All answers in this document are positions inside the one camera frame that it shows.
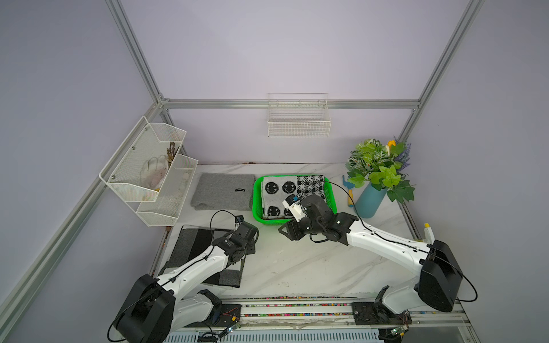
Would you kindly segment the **white black smiley scarf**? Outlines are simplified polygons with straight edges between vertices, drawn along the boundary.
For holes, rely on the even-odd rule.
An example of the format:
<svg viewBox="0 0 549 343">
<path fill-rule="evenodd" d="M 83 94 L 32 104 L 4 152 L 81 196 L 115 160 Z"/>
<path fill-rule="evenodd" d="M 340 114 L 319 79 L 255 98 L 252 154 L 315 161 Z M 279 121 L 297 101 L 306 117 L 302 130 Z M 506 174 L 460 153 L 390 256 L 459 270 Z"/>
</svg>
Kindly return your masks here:
<svg viewBox="0 0 549 343">
<path fill-rule="evenodd" d="M 291 219 L 293 215 L 283 202 L 296 196 L 299 200 L 315 194 L 325 200 L 323 175 L 267 176 L 260 182 L 262 218 L 264 220 Z"/>
</svg>

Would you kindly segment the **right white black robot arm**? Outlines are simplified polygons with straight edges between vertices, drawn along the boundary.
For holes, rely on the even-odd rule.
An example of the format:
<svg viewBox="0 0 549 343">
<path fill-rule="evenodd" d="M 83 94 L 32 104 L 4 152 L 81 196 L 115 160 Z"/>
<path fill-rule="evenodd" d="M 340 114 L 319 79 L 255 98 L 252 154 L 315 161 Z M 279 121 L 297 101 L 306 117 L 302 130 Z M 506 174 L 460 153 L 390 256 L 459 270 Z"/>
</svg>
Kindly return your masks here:
<svg viewBox="0 0 549 343">
<path fill-rule="evenodd" d="M 302 200 L 290 195 L 283 206 L 293 219 L 279 231 L 289 240 L 321 235 L 328 242 L 374 252 L 412 273 L 410 280 L 397 287 L 383 287 L 378 293 L 376 302 L 383 310 L 401 314 L 427 306 L 439 312 L 453 311 L 464 277 L 446 243 L 416 242 L 379 230 L 353 214 L 334 213 L 317 195 Z"/>
</svg>

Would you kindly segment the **black white checked scarf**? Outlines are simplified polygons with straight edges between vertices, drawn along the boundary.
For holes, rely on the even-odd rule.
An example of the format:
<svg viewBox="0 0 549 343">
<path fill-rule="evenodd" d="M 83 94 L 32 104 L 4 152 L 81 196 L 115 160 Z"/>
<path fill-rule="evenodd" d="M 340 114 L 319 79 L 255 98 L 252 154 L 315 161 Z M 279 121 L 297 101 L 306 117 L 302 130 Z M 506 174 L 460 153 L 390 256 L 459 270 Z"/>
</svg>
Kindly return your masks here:
<svg viewBox="0 0 549 343">
<path fill-rule="evenodd" d="M 159 262 L 157 276 L 176 270 L 188 261 L 202 255 L 209 254 L 212 240 L 222 237 L 229 230 L 216 229 L 214 236 L 206 227 L 182 225 L 173 230 L 167 240 L 162 258 Z M 237 262 L 221 272 L 217 272 L 203 281 L 203 284 L 218 287 L 239 289 L 242 281 L 242 262 Z"/>
</svg>

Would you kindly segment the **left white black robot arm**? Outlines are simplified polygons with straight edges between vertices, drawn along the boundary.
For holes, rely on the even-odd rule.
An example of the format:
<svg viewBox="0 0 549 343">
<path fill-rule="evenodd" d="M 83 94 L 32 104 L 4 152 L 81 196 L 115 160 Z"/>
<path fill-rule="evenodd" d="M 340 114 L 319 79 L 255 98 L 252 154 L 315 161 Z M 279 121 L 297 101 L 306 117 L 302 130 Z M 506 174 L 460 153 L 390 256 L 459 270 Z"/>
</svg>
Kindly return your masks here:
<svg viewBox="0 0 549 343">
<path fill-rule="evenodd" d="M 258 238 L 258 228 L 242 222 L 181 267 L 158 277 L 142 275 L 110 324 L 108 341 L 116 341 L 110 337 L 115 329 L 122 336 L 118 342 L 163 342 L 173 331 L 205 321 L 222 302 L 209 290 L 191 291 L 244 259 Z"/>
</svg>

